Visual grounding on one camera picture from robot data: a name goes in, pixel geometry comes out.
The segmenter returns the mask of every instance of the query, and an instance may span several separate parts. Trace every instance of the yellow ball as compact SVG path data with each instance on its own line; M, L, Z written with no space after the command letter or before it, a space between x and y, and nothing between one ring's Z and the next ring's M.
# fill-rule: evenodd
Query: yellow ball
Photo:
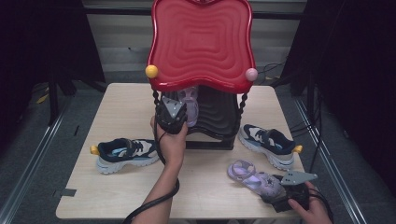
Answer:
M158 76L158 68L155 65L149 65L146 67L146 76L149 78L155 78Z

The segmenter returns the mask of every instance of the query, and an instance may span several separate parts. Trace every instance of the hand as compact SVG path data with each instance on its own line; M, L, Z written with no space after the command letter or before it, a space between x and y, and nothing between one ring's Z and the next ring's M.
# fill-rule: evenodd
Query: hand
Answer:
M314 189L315 186L310 182L305 182L309 189ZM316 194L314 190L309 190L309 193ZM294 211L296 211L301 218L306 222L306 224L331 224L327 214L326 207L323 205L322 201L315 197L309 197L309 209L306 211L303 209L295 200L289 199L289 205Z
M154 120L152 117L150 121L151 128L154 131ZM157 136L161 138L160 147L163 156L166 159L166 164L174 164L181 166L184 159L184 150L186 149L186 135L187 135L187 124L184 122L180 133L170 134L165 133L160 125L157 124Z

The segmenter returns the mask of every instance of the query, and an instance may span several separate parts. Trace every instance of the metal rail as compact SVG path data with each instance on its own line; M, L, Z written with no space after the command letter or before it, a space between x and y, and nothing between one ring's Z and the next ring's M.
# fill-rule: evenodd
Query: metal rail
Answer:
M297 108L300 112L301 117L307 127L310 127L311 123L309 121L308 116L306 115L306 108L304 103L301 99L297 99L295 101ZM340 171L338 170L334 160L332 159L332 154L330 153L329 149L326 147L326 144L319 138L319 131L318 129L313 126L313 128L308 128L309 133L311 134L312 140L314 141L315 145L317 146L320 141L319 147L319 155L322 158L322 161L329 172L329 175L334 183L335 187L338 190L338 193L341 199L344 202L346 210L348 211L352 221L357 224L366 224L367 221L364 218L364 215L359 207L359 204L355 200L352 192L350 191L347 183L345 182L344 178L342 177Z
M1 208L0 211L1 224L11 223L15 214L17 213L17 210L21 205L23 197L25 196L27 190L29 189L32 183L33 177L35 176L38 166L40 165L44 156L46 155L53 137L58 132L59 126L61 125L62 120L64 118L64 113L70 106L70 102L71 102L71 97L67 97L61 113L59 114L58 118L52 123L52 125L47 128L43 138L38 144L38 147L35 149L34 155L30 159L28 165L23 171L23 174L18 180L17 185L9 194L6 202Z

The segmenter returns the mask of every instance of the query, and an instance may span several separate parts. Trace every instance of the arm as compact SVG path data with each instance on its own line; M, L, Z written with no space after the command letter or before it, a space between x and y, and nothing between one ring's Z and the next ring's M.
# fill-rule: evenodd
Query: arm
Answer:
M310 182L305 183L309 189L314 189L315 186ZM303 209L293 199L288 200L289 205L294 211L296 211L306 224L332 224L327 215L327 211L320 199L315 197L309 197L309 210Z
M154 127L154 118L151 118L150 125L151 128ZM187 130L187 125L184 123L179 134L166 133L161 139L160 146L163 156L166 159L166 164L163 167L163 172L143 203L156 200L174 189L178 173L183 164ZM157 125L157 133L158 136L164 134L164 130L159 125ZM168 223L171 207L172 199L168 199L137 215L132 223Z

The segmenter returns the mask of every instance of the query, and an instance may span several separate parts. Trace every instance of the purple shoe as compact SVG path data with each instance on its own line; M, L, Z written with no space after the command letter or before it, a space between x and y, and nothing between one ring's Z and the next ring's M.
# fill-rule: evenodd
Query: purple shoe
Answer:
M248 161L236 161L228 167L228 176L255 193L275 198L282 191L280 181L266 173L256 173L256 167Z

